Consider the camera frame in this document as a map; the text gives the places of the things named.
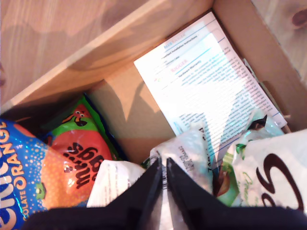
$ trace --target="cartoon character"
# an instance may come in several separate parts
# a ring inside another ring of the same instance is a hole
[[[86,107],[84,106],[84,104],[80,104],[77,106],[77,108],[75,108],[72,114],[70,114],[62,121],[62,124],[65,124],[74,118],[74,122],[77,124],[77,126],[82,127],[87,124],[86,121],[81,120],[81,118],[83,117],[92,118],[90,113],[87,111]]]

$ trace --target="candy packet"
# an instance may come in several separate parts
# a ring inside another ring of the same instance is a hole
[[[86,205],[91,186],[82,187],[77,165],[19,124],[0,119],[0,150],[1,229],[20,229],[35,212]]]
[[[251,141],[232,162],[244,206],[306,212],[307,130]]]
[[[170,211],[167,191],[166,160],[172,158],[200,187],[208,193],[213,193],[212,162],[208,152],[208,143],[205,139],[204,128],[201,124],[191,125],[189,131],[166,141],[150,151],[150,162],[162,158],[163,164],[163,193],[162,209],[159,229],[170,230],[175,226],[172,219],[183,223],[179,209]]]
[[[45,143],[76,164],[82,165],[82,161],[90,160],[95,175],[100,165],[96,161],[127,160],[103,117],[86,94],[73,108],[43,125],[44,129],[50,127],[53,130],[43,137]]]
[[[103,161],[86,206],[107,206],[130,188],[144,172],[144,168],[128,161]]]
[[[233,163],[239,158],[245,158],[245,148],[249,142],[280,135],[283,135],[283,131],[270,116],[260,109],[252,112],[241,137],[230,145],[223,157],[219,172],[219,180],[222,182],[217,189],[218,193],[215,194],[218,200],[228,206],[242,205],[243,200],[239,192]]]

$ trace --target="wooden floor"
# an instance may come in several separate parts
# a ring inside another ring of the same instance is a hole
[[[307,0],[252,0],[307,86],[307,25],[296,28],[292,17],[307,9]]]

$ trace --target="snack bag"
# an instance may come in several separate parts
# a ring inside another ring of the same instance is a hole
[[[52,207],[85,205],[87,193],[76,188],[85,178],[75,167],[20,125],[0,119],[0,228],[20,229],[29,215]]]
[[[144,172],[141,166],[128,161],[103,161],[86,206],[107,206],[130,188]]]
[[[307,214],[307,130],[251,141],[232,167],[245,206],[282,206]]]
[[[54,150],[74,163],[87,161],[94,175],[97,175],[99,165],[104,159],[127,160],[108,131],[103,117],[86,94],[64,116],[60,115],[55,121],[49,122],[59,124],[43,138]]]
[[[238,158],[245,158],[245,148],[250,141],[271,138],[283,135],[283,131],[274,120],[267,116],[262,110],[256,109],[252,112],[245,131],[241,137],[235,140],[228,148],[219,172],[222,185],[215,194],[221,202],[228,206],[242,205],[242,198],[236,180],[233,162]]]
[[[190,130],[153,148],[150,151],[151,163],[154,163],[157,157],[162,158],[164,167],[159,229],[176,229],[176,226],[172,223],[172,219],[175,220],[175,223],[183,223],[184,221],[179,209],[172,213],[170,211],[169,196],[171,194],[167,192],[166,159],[169,157],[172,158],[200,187],[212,194],[212,162],[210,161],[204,128],[200,124],[191,124]]]

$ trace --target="wooden surface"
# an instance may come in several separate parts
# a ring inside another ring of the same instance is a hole
[[[2,104],[147,0],[1,0]]]
[[[213,0],[150,0],[2,106],[60,102],[134,61],[212,6]]]
[[[252,1],[307,86],[307,26],[292,25],[293,15],[307,8],[307,0]]]

